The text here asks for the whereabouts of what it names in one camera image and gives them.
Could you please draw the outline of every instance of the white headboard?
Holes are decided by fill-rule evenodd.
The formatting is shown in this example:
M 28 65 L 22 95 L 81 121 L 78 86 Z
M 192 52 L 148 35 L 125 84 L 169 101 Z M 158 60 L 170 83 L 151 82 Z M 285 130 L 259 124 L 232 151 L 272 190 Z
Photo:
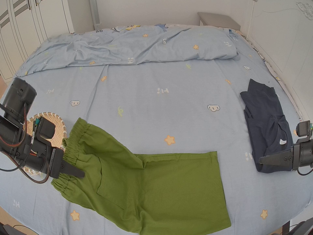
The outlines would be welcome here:
M 245 22 L 243 34 L 313 122 L 313 0 L 249 0 Z

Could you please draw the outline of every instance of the mattress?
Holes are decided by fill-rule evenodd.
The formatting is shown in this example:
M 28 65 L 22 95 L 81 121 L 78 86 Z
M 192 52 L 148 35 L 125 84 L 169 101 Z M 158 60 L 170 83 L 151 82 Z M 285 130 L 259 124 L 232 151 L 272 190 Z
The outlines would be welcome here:
M 232 225 L 214 234 L 269 234 L 310 204 L 313 175 L 257 172 L 240 92 L 250 78 L 274 87 L 292 133 L 299 117 L 251 45 L 231 29 L 211 29 L 163 24 L 65 34 L 44 42 L 16 76 L 37 91 L 28 116 L 54 112 L 68 132 L 81 117 L 136 154 L 217 151 Z M 0 154 L 0 167 L 14 165 Z M 65 200 L 51 180 L 38 185 L 19 171 L 1 172 L 0 206 L 39 234 L 128 234 Z

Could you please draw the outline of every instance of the folded clothing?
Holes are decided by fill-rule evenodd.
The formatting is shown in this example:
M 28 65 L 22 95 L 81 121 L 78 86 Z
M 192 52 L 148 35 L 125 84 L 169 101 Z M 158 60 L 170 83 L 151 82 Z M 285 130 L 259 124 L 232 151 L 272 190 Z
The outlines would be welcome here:
M 291 171 L 292 166 L 260 164 L 259 158 L 287 150 L 293 145 L 289 124 L 274 88 L 250 79 L 248 91 L 240 93 L 252 146 L 252 156 L 259 172 Z
M 217 152 L 133 154 L 80 118 L 64 146 L 64 160 L 85 177 L 60 174 L 52 185 L 125 231 L 206 235 L 231 225 Z

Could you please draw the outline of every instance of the nightstand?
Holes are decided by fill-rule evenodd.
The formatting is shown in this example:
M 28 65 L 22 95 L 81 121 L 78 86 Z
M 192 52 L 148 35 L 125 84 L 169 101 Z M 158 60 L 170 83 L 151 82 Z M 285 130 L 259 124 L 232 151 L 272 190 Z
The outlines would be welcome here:
M 205 12 L 198 12 L 198 15 L 200 16 L 200 26 L 211 25 L 240 30 L 240 25 L 229 16 Z

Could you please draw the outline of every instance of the wicker basket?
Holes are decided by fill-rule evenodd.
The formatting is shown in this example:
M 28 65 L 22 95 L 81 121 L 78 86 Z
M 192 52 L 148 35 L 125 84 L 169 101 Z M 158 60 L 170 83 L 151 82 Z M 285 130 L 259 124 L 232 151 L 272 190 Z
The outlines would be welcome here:
M 33 121 L 35 121 L 37 118 L 40 118 L 40 117 L 44 117 L 45 119 L 49 120 L 55 125 L 54 136 L 51 139 L 47 139 L 47 140 L 51 142 L 52 146 L 59 147 L 64 150 L 64 147 L 62 146 L 62 140 L 63 138 L 67 138 L 67 131 L 66 131 L 65 123 L 59 115 L 53 112 L 38 113 L 37 115 L 34 115 L 29 120 L 27 120 L 27 133 L 29 135 L 32 135 Z M 28 173 L 29 175 L 41 175 L 41 172 L 37 172 L 26 166 L 24 167 L 24 171 Z

